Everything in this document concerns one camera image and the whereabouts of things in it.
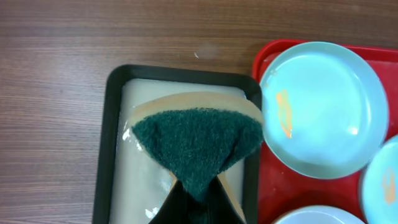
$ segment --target tray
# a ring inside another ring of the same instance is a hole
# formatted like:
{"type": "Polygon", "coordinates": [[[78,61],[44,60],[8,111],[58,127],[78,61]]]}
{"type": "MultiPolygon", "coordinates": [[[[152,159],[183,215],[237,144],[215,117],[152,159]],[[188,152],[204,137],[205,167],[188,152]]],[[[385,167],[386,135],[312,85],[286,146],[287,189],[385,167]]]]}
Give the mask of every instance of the tray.
{"type": "MultiPolygon", "coordinates": [[[[265,45],[257,54],[252,77],[258,82],[281,52],[305,40],[281,39],[265,45]]],[[[390,122],[387,138],[398,134],[398,50],[343,45],[365,59],[375,70],[387,93],[390,122]]],[[[361,171],[336,180],[304,177],[283,165],[263,144],[259,170],[259,223],[268,224],[290,210],[308,205],[330,205],[364,220],[359,202],[361,171]]]]}
{"type": "MultiPolygon", "coordinates": [[[[133,78],[240,88],[246,98],[261,108],[260,86],[249,76],[182,70],[175,68],[123,65],[112,71],[106,84],[103,124],[92,223],[109,223],[118,138],[122,87],[133,78]]],[[[247,223],[257,223],[259,151],[244,161],[242,209],[247,223]]]]}

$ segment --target brown tabletop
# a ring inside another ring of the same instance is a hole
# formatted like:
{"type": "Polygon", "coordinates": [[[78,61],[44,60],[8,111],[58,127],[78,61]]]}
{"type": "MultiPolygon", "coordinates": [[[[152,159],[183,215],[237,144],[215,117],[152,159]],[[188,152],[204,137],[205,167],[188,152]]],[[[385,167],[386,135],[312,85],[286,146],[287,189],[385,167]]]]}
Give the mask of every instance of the brown tabletop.
{"type": "Polygon", "coordinates": [[[1,0],[0,223],[91,221],[115,67],[249,75],[279,38],[398,48],[398,1],[1,0]]]}

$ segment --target red tray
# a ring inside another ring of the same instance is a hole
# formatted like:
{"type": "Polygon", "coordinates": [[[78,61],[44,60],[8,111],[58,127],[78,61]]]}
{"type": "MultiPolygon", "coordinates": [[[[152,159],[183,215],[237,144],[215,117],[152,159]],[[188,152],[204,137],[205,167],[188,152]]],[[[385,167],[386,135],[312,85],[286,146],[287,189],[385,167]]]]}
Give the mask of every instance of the red tray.
{"type": "MultiPolygon", "coordinates": [[[[264,46],[254,61],[252,76],[260,82],[266,68],[283,51],[304,40],[275,40],[264,46]]],[[[390,123],[387,139],[398,134],[398,50],[343,45],[365,59],[376,71],[386,90],[390,123]]],[[[330,205],[360,219],[358,182],[361,171],[336,180],[318,180],[302,176],[288,167],[264,143],[259,171],[258,223],[272,223],[291,210],[308,205],[330,205]]]]}

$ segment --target green sponge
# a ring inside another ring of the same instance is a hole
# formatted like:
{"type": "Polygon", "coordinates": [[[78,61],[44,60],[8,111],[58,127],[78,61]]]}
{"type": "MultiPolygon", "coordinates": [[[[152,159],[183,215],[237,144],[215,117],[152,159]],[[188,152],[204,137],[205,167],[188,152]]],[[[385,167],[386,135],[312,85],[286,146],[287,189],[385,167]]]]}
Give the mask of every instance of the green sponge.
{"type": "Polygon", "coordinates": [[[257,149],[263,138],[255,119],[212,108],[163,111],[138,122],[132,131],[199,202],[210,181],[257,149]]]}

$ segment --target black tray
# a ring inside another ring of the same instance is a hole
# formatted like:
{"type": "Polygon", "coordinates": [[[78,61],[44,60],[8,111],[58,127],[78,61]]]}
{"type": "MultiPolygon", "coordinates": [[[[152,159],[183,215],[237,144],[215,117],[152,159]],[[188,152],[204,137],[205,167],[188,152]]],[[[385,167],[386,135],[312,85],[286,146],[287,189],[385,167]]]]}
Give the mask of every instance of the black tray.
{"type": "MultiPolygon", "coordinates": [[[[143,65],[122,65],[113,70],[105,92],[92,221],[94,224],[109,223],[122,87],[133,78],[233,86],[244,91],[246,98],[261,109],[260,86],[249,76],[143,65]]],[[[244,161],[242,209],[248,224],[257,223],[259,155],[258,150],[244,161]]]]}

